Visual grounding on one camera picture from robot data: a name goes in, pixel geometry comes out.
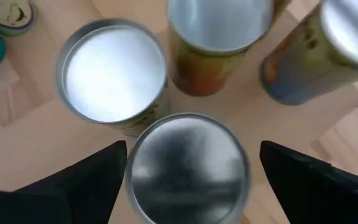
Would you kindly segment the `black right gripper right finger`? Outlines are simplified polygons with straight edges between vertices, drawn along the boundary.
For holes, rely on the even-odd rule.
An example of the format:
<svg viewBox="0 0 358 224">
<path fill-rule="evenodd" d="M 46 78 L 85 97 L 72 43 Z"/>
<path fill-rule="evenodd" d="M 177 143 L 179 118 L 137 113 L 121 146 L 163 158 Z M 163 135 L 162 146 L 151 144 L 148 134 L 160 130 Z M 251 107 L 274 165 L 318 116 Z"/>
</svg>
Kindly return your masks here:
<svg viewBox="0 0 358 224">
<path fill-rule="evenodd" d="M 358 175 L 272 141 L 259 157 L 290 223 L 358 223 Z"/>
</svg>

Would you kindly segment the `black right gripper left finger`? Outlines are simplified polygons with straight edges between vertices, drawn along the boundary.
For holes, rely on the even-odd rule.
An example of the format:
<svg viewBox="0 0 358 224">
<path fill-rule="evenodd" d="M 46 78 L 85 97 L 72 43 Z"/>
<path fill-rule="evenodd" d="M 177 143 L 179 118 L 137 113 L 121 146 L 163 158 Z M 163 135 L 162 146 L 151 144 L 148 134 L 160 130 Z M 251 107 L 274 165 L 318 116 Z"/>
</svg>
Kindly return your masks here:
<svg viewBox="0 0 358 224">
<path fill-rule="evenodd" d="M 127 162 L 125 141 L 21 189 L 0 190 L 0 223 L 107 223 Z"/>
</svg>

